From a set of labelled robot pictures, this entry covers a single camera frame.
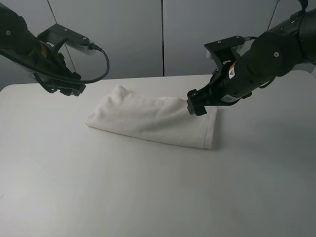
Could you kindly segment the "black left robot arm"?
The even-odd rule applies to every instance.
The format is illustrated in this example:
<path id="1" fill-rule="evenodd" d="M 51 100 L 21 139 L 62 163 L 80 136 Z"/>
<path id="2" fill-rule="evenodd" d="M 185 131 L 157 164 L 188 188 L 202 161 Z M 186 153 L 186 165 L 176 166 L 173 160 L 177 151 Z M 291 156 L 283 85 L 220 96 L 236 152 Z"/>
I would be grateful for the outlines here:
<path id="1" fill-rule="evenodd" d="M 22 16 L 1 4 L 1 55 L 30 72 L 47 92 L 59 91 L 66 96 L 79 96 L 86 86 L 79 74 L 67 68 L 65 58 L 59 51 L 65 44 L 86 50 L 90 41 L 59 24 L 34 36 Z"/>

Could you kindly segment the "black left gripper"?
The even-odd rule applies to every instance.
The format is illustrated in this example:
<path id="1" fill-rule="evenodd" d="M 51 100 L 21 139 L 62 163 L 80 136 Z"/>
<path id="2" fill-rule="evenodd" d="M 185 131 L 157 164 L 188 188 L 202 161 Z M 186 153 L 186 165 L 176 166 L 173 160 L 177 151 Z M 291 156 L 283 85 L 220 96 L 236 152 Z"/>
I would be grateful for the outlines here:
<path id="1" fill-rule="evenodd" d="M 62 53 L 54 53 L 51 46 L 42 41 L 34 42 L 33 47 L 34 76 L 45 90 L 76 97 L 83 93 L 86 85 L 80 84 L 79 74 L 67 68 Z"/>

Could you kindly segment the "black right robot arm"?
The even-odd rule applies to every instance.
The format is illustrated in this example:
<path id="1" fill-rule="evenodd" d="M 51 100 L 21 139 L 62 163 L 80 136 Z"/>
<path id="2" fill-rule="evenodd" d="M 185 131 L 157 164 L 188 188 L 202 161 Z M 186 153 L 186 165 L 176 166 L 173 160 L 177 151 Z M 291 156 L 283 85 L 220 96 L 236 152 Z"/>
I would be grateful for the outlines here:
<path id="1" fill-rule="evenodd" d="M 301 10 L 258 37 L 234 36 L 205 44 L 217 65 L 210 82 L 187 94 L 191 115 L 206 114 L 206 107 L 231 106 L 265 88 L 298 64 L 316 63 L 316 11 Z"/>

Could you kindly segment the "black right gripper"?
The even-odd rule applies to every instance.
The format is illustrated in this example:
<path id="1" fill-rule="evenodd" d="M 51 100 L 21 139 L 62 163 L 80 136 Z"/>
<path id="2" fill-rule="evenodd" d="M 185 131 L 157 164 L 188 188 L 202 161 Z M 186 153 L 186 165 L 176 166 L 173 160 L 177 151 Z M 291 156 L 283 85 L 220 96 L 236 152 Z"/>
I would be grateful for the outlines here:
<path id="1" fill-rule="evenodd" d="M 231 106 L 252 91 L 253 63 L 219 64 L 205 87 L 187 93 L 187 109 L 190 115 L 202 116 L 207 114 L 206 106 Z"/>

